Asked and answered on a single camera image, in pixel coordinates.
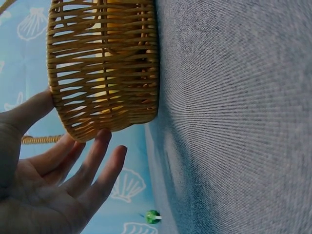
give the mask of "basket handle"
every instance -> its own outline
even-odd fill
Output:
[[[21,143],[23,145],[56,143],[62,136],[63,135],[41,137],[23,136]]]
[[[2,6],[0,6],[0,15],[2,15],[2,13],[8,9],[13,3],[15,3],[16,0],[6,0]]]

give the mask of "finger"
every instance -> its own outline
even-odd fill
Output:
[[[98,211],[111,193],[122,170],[126,153],[127,148],[125,146],[117,147],[95,183],[78,198],[89,219]]]
[[[49,90],[38,93],[18,107],[3,113],[3,122],[16,128],[21,135],[53,109]]]
[[[108,130],[100,131],[77,173],[61,185],[61,188],[65,189],[70,196],[79,196],[91,185],[103,161],[111,137],[112,134]]]
[[[85,143],[76,142],[73,149],[63,160],[63,162],[61,162],[60,165],[56,167],[53,171],[46,174],[43,179],[51,185],[61,184],[66,179],[73,165],[80,157],[85,145]]]
[[[43,176],[60,165],[66,156],[72,151],[75,141],[65,134],[61,139],[47,152],[31,157],[28,160],[37,170],[38,174]]]

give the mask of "woven basket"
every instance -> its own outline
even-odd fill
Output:
[[[103,128],[118,131],[151,121],[157,114],[158,66],[153,0],[52,0],[49,85],[73,139],[86,142]],[[58,138],[28,136],[23,143]]]

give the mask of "light blue background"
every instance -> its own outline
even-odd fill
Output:
[[[29,97],[42,91],[47,87],[46,52],[45,52],[45,31],[38,35],[41,29],[46,27],[47,12],[50,1],[48,0],[23,0],[14,3],[0,17],[0,111],[13,108],[26,101]],[[41,15],[31,15],[30,9],[44,8],[44,18]],[[38,21],[36,30],[27,37],[34,39],[25,40],[19,37],[24,35],[18,27],[23,20],[24,29],[27,26],[34,26]],[[36,123],[29,131],[31,136],[50,136],[63,134],[64,128],[55,110],[48,116]],[[143,125],[132,126],[126,130],[113,133],[112,141],[107,155],[118,145],[128,147],[128,154],[125,168],[138,173],[146,184],[146,188],[131,198],[132,202],[127,203],[120,199],[110,197],[100,208],[98,213],[90,221],[83,231],[84,234],[128,234],[135,228],[140,234],[157,234],[156,226],[145,224],[145,218],[141,215],[154,209],[154,199],[148,161],[146,156],[146,141]],[[86,149],[78,162],[73,167],[69,176],[72,176],[79,168],[91,143],[88,142]],[[26,145],[21,148],[21,158],[33,156],[49,149],[52,144]],[[104,166],[108,156],[104,159],[101,168]]]

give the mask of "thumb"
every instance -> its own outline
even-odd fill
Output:
[[[38,120],[46,116],[53,109],[50,90],[45,90],[28,99],[18,107],[3,113],[1,122],[16,128],[24,135]]]
[[[41,92],[22,105],[0,113],[0,193],[10,186],[20,156],[22,136],[53,109],[50,91]]]

